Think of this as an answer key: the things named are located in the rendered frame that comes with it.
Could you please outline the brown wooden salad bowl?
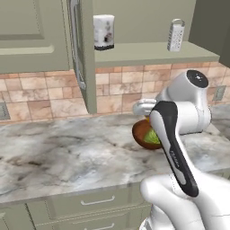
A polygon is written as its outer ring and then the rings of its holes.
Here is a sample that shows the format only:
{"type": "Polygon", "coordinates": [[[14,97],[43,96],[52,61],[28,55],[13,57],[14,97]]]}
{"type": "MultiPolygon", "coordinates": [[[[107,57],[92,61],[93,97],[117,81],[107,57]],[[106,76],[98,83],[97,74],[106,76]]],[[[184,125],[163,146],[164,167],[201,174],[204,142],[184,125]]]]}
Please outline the brown wooden salad bowl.
{"type": "Polygon", "coordinates": [[[132,135],[135,141],[145,149],[156,150],[162,147],[161,144],[147,143],[144,140],[145,135],[150,130],[151,126],[146,119],[136,122],[132,127],[132,135]]]}

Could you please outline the grey wall outlet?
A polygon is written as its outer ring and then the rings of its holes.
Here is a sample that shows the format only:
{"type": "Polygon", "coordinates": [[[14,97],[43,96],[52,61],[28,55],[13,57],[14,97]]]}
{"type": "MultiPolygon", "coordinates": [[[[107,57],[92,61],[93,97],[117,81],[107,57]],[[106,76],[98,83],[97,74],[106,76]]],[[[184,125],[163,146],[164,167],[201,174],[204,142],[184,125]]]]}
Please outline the grey wall outlet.
{"type": "Polygon", "coordinates": [[[10,114],[5,102],[0,102],[0,120],[10,119],[10,114]]]}
{"type": "Polygon", "coordinates": [[[219,85],[215,90],[214,97],[213,97],[213,102],[221,101],[223,99],[225,90],[226,90],[225,85],[219,85]]]}

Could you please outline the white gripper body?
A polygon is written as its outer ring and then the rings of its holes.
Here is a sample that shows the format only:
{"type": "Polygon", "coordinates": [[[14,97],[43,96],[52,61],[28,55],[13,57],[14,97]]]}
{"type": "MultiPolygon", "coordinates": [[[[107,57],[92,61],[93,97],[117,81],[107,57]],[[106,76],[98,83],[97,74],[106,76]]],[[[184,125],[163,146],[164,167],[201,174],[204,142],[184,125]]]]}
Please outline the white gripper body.
{"type": "Polygon", "coordinates": [[[133,105],[133,113],[148,116],[155,105],[156,99],[140,99],[133,105]]]}

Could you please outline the green closed cabinet door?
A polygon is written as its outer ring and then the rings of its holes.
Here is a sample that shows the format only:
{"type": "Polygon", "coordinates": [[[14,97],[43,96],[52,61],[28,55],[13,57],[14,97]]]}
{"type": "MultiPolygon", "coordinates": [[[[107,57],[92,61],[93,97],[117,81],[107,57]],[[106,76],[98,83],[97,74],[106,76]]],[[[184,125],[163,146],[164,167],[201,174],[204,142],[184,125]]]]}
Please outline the green closed cabinet door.
{"type": "Polygon", "coordinates": [[[0,0],[0,74],[70,68],[67,0],[0,0]]]}

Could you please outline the green drawer front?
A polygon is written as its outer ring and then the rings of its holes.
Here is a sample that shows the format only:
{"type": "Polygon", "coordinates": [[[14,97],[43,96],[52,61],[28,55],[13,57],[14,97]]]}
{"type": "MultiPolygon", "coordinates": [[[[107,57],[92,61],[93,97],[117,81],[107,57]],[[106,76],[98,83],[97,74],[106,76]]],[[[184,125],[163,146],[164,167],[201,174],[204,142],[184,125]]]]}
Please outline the green drawer front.
{"type": "Polygon", "coordinates": [[[47,201],[49,213],[52,217],[56,218],[72,217],[74,215],[83,215],[112,208],[124,208],[140,205],[142,203],[145,203],[145,201],[140,195],[139,185],[114,190],[99,190],[81,195],[62,196],[47,201]],[[84,202],[92,202],[96,200],[110,199],[112,195],[115,195],[116,197],[112,202],[91,206],[83,206],[80,203],[81,200],[84,202]]]}
{"type": "Polygon", "coordinates": [[[110,230],[137,230],[141,222],[149,215],[150,209],[150,206],[142,206],[97,217],[70,220],[54,224],[54,230],[84,230],[85,227],[108,226],[111,223],[115,223],[115,226],[110,230]]]}

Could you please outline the dark green open cabinet door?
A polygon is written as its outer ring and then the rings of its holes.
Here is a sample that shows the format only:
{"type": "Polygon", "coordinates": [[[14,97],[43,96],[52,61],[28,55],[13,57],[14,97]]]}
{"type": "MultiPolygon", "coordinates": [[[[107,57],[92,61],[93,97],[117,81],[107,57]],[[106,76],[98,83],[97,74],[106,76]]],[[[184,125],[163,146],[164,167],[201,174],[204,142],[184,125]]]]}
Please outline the dark green open cabinet door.
{"type": "Polygon", "coordinates": [[[189,42],[219,55],[230,68],[230,0],[197,0],[189,42]]]}

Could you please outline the green base cupboard door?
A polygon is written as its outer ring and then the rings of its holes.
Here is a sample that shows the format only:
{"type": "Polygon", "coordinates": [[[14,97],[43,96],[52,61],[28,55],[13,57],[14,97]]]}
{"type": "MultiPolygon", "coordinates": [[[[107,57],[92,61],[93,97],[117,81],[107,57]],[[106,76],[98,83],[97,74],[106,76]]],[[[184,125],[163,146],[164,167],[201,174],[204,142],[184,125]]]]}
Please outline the green base cupboard door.
{"type": "Polygon", "coordinates": [[[0,208],[0,230],[35,230],[23,204],[0,208]]]}

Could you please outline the silver metal cheese grater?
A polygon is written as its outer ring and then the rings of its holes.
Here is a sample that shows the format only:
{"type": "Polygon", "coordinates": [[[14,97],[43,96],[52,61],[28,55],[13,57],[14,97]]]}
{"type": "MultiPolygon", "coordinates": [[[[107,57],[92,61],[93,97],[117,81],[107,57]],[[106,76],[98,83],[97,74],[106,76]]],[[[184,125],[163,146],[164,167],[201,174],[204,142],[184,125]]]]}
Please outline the silver metal cheese grater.
{"type": "Polygon", "coordinates": [[[177,52],[181,49],[185,21],[182,19],[173,19],[170,26],[167,49],[171,52],[177,52]]]}

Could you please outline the green wall cabinet shelf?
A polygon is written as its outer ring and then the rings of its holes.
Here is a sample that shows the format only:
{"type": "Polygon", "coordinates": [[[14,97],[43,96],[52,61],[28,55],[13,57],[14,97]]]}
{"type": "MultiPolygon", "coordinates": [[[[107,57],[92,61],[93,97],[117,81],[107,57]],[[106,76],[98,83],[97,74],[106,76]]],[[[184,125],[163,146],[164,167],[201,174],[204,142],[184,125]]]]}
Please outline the green wall cabinet shelf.
{"type": "Polygon", "coordinates": [[[97,67],[217,61],[219,55],[189,42],[196,0],[93,0],[94,14],[115,16],[115,48],[95,53],[97,67]],[[170,24],[185,21],[181,50],[167,49],[170,24]]]}

